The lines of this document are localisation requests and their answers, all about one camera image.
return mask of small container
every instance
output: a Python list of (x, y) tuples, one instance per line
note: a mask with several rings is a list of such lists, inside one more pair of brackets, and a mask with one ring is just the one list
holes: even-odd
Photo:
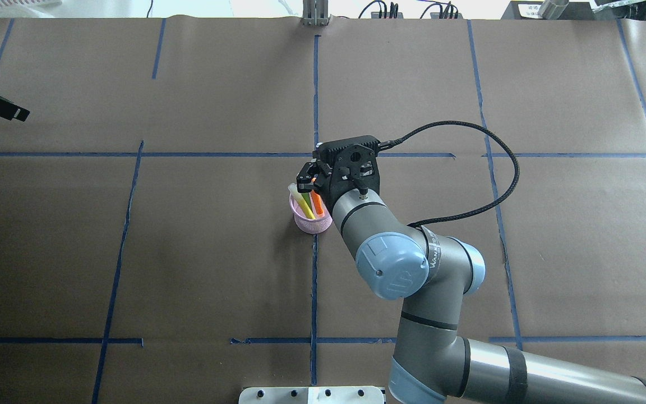
[(300, 228), (300, 230), (303, 230), (309, 235), (317, 235), (318, 233), (323, 233), (330, 227), (331, 223), (333, 223), (333, 218), (330, 217), (325, 204), (323, 205), (323, 217), (312, 219), (307, 218), (306, 215), (303, 214), (303, 210), (301, 210), (301, 207), (298, 206), (296, 200), (293, 199), (292, 195), (289, 195), (288, 200), (290, 209), (293, 211), (293, 219), (296, 225), (298, 226), (298, 228)]

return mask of blue joint cap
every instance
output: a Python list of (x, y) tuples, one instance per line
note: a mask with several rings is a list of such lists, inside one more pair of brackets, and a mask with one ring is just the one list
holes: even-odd
[(397, 401), (403, 404), (440, 404), (446, 399), (443, 394), (436, 393), (403, 369), (395, 358), (390, 368), (390, 382), (387, 384), (387, 389)]
[(377, 297), (408, 297), (428, 280), (430, 267), (418, 243), (402, 233), (372, 235), (356, 253), (358, 273)]
[(482, 254), (480, 254), (480, 251), (477, 251), (477, 248), (474, 246), (469, 245), (468, 243), (463, 243), (454, 237), (448, 238), (452, 238), (452, 240), (457, 241), (459, 245), (462, 245), (465, 249), (467, 258), (470, 260), (470, 267), (472, 268), (472, 281), (470, 282), (470, 287), (468, 287), (467, 291), (463, 294), (474, 294), (482, 285), (482, 281), (485, 280), (485, 260), (482, 259)]

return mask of metal bracket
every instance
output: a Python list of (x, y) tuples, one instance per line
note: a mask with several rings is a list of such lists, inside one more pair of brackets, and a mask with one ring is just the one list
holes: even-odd
[(384, 391), (374, 386), (247, 388), (238, 404), (385, 404)]
[(328, 25), (328, 0), (303, 0), (303, 25)]

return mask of white mounting plate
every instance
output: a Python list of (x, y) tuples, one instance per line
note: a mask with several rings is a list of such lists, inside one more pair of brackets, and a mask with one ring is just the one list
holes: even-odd
[(247, 388), (238, 404), (385, 404), (385, 396), (375, 386), (330, 386), (303, 388)]

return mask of robotic arm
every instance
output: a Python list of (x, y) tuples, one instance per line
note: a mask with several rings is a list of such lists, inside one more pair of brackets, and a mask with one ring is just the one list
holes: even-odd
[(462, 297), (482, 284), (485, 262), (456, 238), (403, 225), (380, 199), (375, 158), (397, 144), (373, 136), (329, 141), (297, 177), (299, 192), (315, 189), (323, 198), (370, 289), (382, 299), (404, 299), (390, 393), (407, 404), (438, 404), (446, 396), (495, 404), (646, 404), (645, 379), (457, 336)]

